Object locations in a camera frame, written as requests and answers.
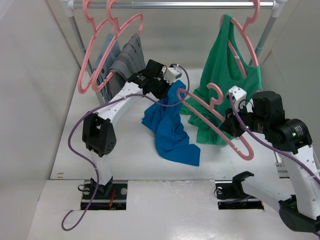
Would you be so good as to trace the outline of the blue t shirt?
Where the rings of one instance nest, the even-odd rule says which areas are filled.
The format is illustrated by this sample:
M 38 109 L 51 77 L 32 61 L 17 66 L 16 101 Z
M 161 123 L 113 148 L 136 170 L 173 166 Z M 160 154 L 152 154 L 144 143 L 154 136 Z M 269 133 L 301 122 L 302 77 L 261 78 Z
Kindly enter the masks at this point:
M 169 89 L 167 97 L 153 104 L 144 111 L 142 124 L 155 135 L 155 148 L 160 157 L 191 166 L 200 165 L 201 150 L 195 144 L 190 144 L 190 137 L 181 122 L 181 104 L 177 90 L 185 89 L 186 85 L 177 80 Z

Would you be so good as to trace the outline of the green tank top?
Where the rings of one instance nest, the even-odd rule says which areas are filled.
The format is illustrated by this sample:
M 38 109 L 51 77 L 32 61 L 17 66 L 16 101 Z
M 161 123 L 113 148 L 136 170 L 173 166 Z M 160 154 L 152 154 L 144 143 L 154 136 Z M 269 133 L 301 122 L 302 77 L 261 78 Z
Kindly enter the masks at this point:
M 247 99 L 250 99 L 254 93 L 262 89 L 261 69 L 248 65 L 243 59 L 235 40 L 234 25 L 231 23 L 232 16 L 225 14 L 223 16 L 223 22 L 221 24 L 217 38 L 209 52 L 207 61 L 205 63 L 199 87 L 193 91 L 193 94 L 201 98 L 207 104 L 210 103 L 211 98 L 218 98 L 217 92 L 214 89 L 208 89 L 208 83 L 216 84 L 225 96 L 227 91 L 233 87 L 238 86 L 246 91 Z M 228 40 L 230 40 L 237 50 L 244 68 L 247 73 L 247 77 L 243 78 L 232 53 L 228 50 Z M 219 127 L 222 123 L 216 116 L 214 116 L 203 105 L 198 103 L 195 99 L 189 97 L 186 103 L 204 117 L 206 117 L 216 127 Z M 228 100 L 223 100 L 220 105 L 215 105 L 214 109 L 225 116 L 225 111 L 231 108 Z M 196 142 L 200 144 L 210 145 L 227 145 L 226 141 L 222 139 L 212 128 L 210 128 L 202 119 L 195 115 L 185 105 L 181 106 L 180 114 L 190 115 L 188 123 L 196 126 L 197 139 Z

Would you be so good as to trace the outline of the pink hanger with green shirt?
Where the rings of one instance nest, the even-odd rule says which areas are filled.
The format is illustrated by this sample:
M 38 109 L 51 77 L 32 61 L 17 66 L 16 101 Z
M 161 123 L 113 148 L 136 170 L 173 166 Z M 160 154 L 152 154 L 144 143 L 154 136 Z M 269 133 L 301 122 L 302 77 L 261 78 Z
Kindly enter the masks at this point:
M 241 37 L 243 38 L 245 45 L 249 51 L 249 54 L 251 56 L 251 60 L 254 67 L 257 67 L 259 65 L 257 54 L 255 53 L 255 50 L 253 48 L 253 44 L 248 37 L 247 30 L 249 25 L 256 22 L 260 15 L 261 11 L 261 1 L 260 0 L 250 0 L 249 2 L 252 2 L 254 5 L 254 14 L 252 16 L 248 16 L 245 20 L 244 25 L 241 25 L 238 20 L 236 20 L 234 17 L 231 18 L 230 22 L 233 24 L 233 26 L 238 30 Z M 243 79 L 247 77 L 246 69 L 243 65 L 243 62 L 241 60 L 240 55 L 238 54 L 236 48 L 232 44 L 230 40 L 227 41 L 227 49 L 232 53 L 233 60 L 235 61 L 241 76 Z

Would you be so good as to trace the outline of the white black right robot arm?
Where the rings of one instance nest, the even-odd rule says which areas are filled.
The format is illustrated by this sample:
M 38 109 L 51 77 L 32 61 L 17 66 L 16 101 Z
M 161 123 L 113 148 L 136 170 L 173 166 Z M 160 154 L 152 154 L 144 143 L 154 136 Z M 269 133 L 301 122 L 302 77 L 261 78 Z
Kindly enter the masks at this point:
M 312 138 L 307 125 L 285 117 L 282 98 L 274 91 L 252 95 L 252 111 L 245 107 L 246 92 L 230 89 L 230 108 L 220 129 L 240 138 L 248 133 L 258 143 L 282 156 L 294 194 L 277 191 L 249 171 L 232 178 L 232 193 L 254 197 L 278 212 L 292 231 L 320 235 L 320 170 L 314 159 Z

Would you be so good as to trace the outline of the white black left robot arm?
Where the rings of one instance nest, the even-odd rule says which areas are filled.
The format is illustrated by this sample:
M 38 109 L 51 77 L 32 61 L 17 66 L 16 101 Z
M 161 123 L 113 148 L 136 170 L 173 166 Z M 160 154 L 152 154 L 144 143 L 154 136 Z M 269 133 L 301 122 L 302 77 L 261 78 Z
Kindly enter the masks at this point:
M 166 67 L 150 59 L 146 67 L 133 73 L 112 98 L 115 103 L 85 117 L 82 141 L 92 152 L 90 156 L 99 174 L 99 180 L 90 180 L 89 188 L 94 190 L 98 197 L 107 198 L 112 191 L 111 161 L 107 159 L 107 155 L 117 143 L 114 130 L 117 122 L 142 95 L 151 93 L 158 100 L 165 98 L 171 85 L 181 76 L 182 72 L 173 65 Z

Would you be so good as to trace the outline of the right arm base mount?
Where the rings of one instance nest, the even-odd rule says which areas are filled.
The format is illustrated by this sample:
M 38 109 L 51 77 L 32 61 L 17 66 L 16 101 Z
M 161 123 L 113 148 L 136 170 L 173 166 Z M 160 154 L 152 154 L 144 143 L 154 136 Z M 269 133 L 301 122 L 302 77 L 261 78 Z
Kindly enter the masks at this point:
M 216 180 L 214 196 L 219 210 L 264 210 L 264 204 L 234 188 L 231 180 Z

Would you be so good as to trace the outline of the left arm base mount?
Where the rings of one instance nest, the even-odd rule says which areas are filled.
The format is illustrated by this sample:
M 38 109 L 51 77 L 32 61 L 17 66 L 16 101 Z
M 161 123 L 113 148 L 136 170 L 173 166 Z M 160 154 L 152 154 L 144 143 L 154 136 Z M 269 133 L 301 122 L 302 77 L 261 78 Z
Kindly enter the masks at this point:
M 77 188 L 81 192 L 80 209 L 85 210 L 90 203 L 96 182 L 87 180 Z M 99 186 L 88 210 L 122 211 L 127 208 L 128 181 L 113 180 L 106 186 Z

